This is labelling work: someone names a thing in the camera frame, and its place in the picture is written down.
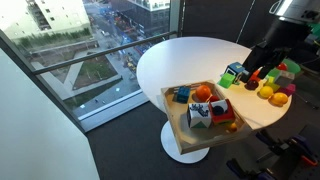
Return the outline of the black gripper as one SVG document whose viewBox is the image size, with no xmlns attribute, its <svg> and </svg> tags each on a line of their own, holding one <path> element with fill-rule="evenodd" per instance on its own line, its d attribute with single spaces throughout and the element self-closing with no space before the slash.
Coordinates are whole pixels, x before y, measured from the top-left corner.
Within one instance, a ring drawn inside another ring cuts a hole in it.
<svg viewBox="0 0 320 180">
<path fill-rule="evenodd" d="M 255 45 L 242 66 L 245 73 L 241 77 L 241 81 L 247 83 L 251 76 L 259 71 L 257 77 L 263 79 L 282 60 L 287 56 L 291 48 L 287 45 L 273 45 L 266 41 Z"/>
</svg>

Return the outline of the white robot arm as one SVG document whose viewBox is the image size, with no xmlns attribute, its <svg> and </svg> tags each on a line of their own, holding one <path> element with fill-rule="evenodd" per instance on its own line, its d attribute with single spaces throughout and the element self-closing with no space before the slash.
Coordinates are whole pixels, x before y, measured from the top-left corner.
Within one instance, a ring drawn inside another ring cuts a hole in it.
<svg viewBox="0 0 320 180">
<path fill-rule="evenodd" d="M 263 79 L 298 42 L 307 38 L 311 33 L 309 23 L 320 21 L 320 0 L 278 0 L 269 13 L 277 19 L 242 64 L 245 71 L 240 80 L 244 83 L 258 69 L 258 77 Z"/>
</svg>

